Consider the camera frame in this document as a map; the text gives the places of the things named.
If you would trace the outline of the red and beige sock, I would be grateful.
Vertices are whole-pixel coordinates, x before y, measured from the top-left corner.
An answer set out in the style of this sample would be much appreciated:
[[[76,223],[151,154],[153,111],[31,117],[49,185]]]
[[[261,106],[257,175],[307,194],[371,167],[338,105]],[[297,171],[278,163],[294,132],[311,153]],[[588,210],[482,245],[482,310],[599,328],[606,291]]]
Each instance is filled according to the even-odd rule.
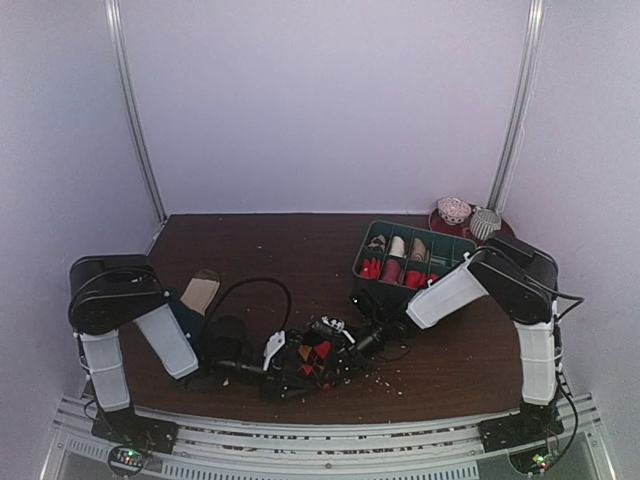
[[[428,278],[427,278],[427,285],[431,286],[433,283],[435,283],[437,280],[439,279],[439,276],[437,274],[431,273]]]

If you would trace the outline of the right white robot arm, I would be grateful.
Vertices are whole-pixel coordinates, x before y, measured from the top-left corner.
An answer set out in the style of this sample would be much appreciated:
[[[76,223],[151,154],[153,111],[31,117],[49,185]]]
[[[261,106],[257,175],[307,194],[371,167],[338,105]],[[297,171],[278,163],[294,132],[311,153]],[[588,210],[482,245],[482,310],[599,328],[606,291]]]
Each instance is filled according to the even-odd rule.
[[[490,297],[514,323],[522,364],[522,401],[513,419],[519,440],[535,440],[551,424],[562,370],[560,323],[585,298],[558,290],[558,265],[546,252],[513,236],[491,234],[438,280],[420,289],[362,279],[350,300],[381,323],[402,321],[422,330],[474,301]]]

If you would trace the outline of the green divided organizer tray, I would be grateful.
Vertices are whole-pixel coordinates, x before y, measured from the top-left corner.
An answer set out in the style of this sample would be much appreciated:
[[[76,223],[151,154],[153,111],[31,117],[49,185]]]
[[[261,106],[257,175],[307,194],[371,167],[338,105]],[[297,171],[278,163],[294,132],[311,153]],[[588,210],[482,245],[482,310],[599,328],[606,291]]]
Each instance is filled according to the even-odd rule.
[[[366,248],[369,240],[379,234],[387,238],[387,248],[384,253],[378,253]],[[389,248],[393,236],[398,235],[405,241],[405,256],[403,258],[391,256]],[[429,249],[429,260],[426,263],[409,259],[412,241],[421,238]],[[413,226],[377,220],[372,222],[364,235],[361,246],[356,254],[352,272],[355,276],[354,286],[350,294],[352,303],[367,316],[389,318],[413,295],[421,289],[411,289],[405,286],[405,274],[410,270],[425,272],[427,278],[431,273],[442,279],[450,270],[457,267],[464,260],[464,255],[476,249],[476,244],[468,239],[448,234],[441,234]],[[378,258],[382,261],[382,270],[387,259],[399,261],[403,266],[400,284],[389,284],[378,280],[365,279],[359,276],[362,261],[365,258]]]

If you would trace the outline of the black argyle sock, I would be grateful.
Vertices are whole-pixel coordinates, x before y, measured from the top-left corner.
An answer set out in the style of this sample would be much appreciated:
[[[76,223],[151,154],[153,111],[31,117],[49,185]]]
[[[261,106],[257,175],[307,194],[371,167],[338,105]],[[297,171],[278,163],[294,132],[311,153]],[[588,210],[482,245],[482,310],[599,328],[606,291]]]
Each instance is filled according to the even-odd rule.
[[[347,339],[341,334],[308,330],[286,332],[283,363],[283,399],[301,398],[319,390],[331,390],[354,372]]]

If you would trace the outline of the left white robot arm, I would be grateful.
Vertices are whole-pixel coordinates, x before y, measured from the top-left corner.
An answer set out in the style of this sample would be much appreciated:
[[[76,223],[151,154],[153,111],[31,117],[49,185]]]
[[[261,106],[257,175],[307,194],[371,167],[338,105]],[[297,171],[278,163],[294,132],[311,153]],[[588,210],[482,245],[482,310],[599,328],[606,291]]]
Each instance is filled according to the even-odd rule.
[[[83,368],[92,382],[106,429],[123,444],[137,442],[144,424],[131,411],[120,330],[133,324],[167,374],[189,392],[205,393],[236,380],[255,385],[267,401],[314,390],[312,368],[297,359],[298,335],[279,330],[262,353],[247,340],[245,323],[213,316],[217,280],[196,276],[183,295],[164,287],[144,255],[87,256],[69,273],[68,318]]]

